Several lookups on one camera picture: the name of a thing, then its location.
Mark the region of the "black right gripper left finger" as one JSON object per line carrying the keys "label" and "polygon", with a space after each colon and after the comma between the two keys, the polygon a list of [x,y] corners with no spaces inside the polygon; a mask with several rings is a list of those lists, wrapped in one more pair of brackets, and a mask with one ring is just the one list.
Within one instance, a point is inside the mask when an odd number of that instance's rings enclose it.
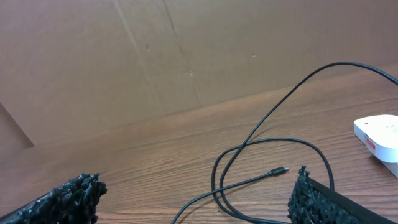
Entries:
{"label": "black right gripper left finger", "polygon": [[107,193],[99,173],[82,173],[1,217],[1,224],[95,224],[96,206]]}

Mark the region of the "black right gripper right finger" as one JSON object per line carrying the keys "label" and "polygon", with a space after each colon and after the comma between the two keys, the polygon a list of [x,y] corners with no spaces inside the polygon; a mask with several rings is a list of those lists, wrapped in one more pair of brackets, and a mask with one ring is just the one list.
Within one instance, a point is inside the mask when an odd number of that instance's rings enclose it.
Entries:
{"label": "black right gripper right finger", "polygon": [[395,224],[309,177],[299,170],[288,202],[288,218],[294,224]]}

